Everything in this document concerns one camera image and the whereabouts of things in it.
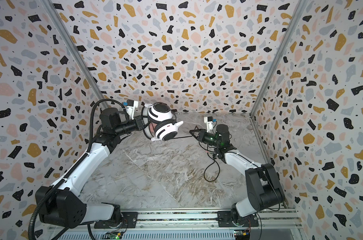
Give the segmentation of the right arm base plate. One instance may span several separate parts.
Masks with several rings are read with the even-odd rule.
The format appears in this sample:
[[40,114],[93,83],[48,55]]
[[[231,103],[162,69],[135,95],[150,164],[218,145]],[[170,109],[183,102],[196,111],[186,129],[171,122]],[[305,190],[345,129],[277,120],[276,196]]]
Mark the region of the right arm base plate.
[[218,211],[217,212],[218,226],[221,228],[225,227],[258,227],[259,223],[257,216],[251,214],[245,217],[241,217],[234,210],[231,211]]

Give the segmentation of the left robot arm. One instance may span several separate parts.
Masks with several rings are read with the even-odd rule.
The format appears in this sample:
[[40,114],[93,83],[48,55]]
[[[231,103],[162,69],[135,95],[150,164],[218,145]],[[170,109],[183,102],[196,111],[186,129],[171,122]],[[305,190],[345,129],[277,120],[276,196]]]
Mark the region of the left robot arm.
[[88,178],[129,134],[145,128],[142,116],[116,108],[105,109],[100,115],[101,125],[91,133],[90,145],[78,161],[49,187],[40,187],[35,194],[37,207],[28,230],[37,220],[73,229],[94,223],[96,227],[119,228],[125,225],[120,206],[116,204],[86,204],[80,193]]

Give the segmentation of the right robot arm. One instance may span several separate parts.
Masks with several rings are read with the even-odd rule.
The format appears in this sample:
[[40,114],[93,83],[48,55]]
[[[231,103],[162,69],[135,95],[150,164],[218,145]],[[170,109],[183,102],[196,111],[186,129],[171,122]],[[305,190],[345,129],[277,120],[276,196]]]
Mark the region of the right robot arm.
[[219,159],[245,176],[246,197],[233,204],[230,210],[233,225],[243,226],[260,211],[284,202],[284,192],[273,165],[255,162],[237,150],[230,142],[227,125],[218,125],[214,134],[205,129],[194,129],[189,133],[200,143],[213,148],[213,160]]

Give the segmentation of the white black headphones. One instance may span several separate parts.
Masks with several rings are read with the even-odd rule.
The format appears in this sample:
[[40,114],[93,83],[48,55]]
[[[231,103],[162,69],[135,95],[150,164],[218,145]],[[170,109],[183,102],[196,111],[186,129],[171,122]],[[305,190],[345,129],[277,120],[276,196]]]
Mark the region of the white black headphones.
[[161,102],[144,104],[141,110],[144,122],[144,135],[152,142],[174,139],[183,121],[177,121],[171,108]]

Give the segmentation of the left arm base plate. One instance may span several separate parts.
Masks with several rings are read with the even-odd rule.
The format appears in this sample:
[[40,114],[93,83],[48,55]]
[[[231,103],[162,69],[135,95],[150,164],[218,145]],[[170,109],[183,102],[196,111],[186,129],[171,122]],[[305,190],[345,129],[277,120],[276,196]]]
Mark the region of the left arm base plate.
[[138,219],[138,212],[122,212],[111,220],[98,221],[95,229],[134,229]]

